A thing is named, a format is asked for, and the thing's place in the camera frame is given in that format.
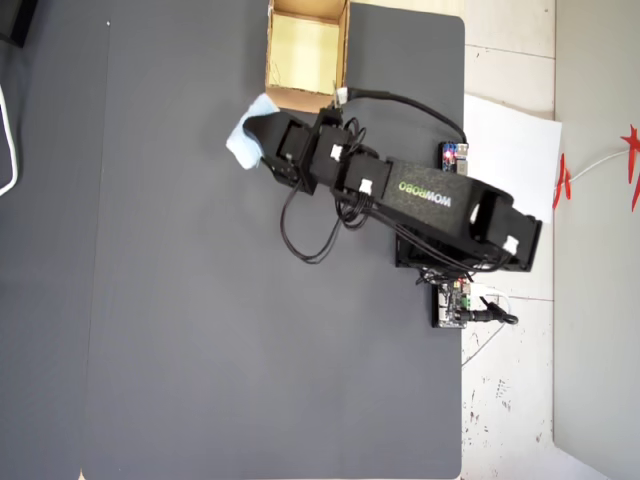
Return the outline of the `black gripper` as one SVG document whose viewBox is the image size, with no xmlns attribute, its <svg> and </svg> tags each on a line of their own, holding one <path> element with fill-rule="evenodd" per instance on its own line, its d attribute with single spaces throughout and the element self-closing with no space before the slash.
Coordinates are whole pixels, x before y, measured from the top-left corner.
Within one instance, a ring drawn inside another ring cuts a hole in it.
<svg viewBox="0 0 640 480">
<path fill-rule="evenodd" d="M 311 178 L 307 159 L 311 127 L 287 113 L 253 116 L 243 122 L 244 132 L 261 147 L 262 162 L 274 179 L 313 195 L 317 181 Z"/>
</svg>

